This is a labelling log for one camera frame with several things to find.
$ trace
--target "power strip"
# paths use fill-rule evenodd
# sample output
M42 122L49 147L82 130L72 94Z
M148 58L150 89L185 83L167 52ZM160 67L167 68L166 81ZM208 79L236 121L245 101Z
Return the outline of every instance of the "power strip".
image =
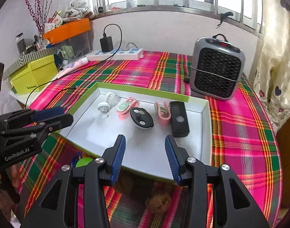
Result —
M86 57L88 61L102 61L113 55L115 52L116 49L111 52L102 52L101 50L96 50L86 55ZM143 52L144 49L137 48L132 48L126 51L120 49L110 60L139 60L143 57Z

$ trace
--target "human hand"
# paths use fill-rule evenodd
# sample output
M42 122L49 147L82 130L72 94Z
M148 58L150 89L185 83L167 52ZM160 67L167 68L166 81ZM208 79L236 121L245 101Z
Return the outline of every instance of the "human hand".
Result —
M11 172L11 177L12 177L12 185L13 187L18 188L19 178L20 178L18 164L12 165L10 170L11 170L10 172Z

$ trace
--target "gray portable heater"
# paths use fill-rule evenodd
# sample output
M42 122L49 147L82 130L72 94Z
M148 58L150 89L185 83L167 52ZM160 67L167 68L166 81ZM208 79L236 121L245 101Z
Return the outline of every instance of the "gray portable heater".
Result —
M216 37L200 38L195 43L190 87L197 93L228 100L241 79L245 56L224 36L225 41Z

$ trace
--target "yellow-green cardboard box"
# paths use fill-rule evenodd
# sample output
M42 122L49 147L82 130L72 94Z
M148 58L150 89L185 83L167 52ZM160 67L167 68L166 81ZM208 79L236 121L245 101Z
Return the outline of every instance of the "yellow-green cardboard box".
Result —
M36 87L50 81L58 73L54 55L28 63L9 77L18 95L32 92Z

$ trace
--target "plaid tablecloth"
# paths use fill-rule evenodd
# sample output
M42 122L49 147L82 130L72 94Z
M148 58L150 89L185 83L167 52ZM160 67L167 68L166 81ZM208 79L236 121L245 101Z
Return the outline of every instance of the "plaid tablecloth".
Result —
M190 86L183 82L184 76L189 74L190 64L190 56L152 51L146 51L144 58L138 61L95 62L86 70L50 84L31 108L40 110L61 105L68 110L97 81L205 98L210 102L212 119L212 165L229 164L273 226L281 200L282 171L276 138L259 99L245 76L229 101L218 101L191 91ZM79 88L59 93L70 86ZM45 184L62 165L74 165L84 156L65 139L50 136L43 152L24 161L21 166L19 192L22 200L16 210L18 217L24 217ZM180 227L186 188L135 175L131 178L134 186L129 195L105 188L111 227ZM163 214L152 214L145 207L147 197L157 189L171 195L171 205ZM79 196L79 226L84 227L82 187ZM207 227L212 225L212 204L209 188Z

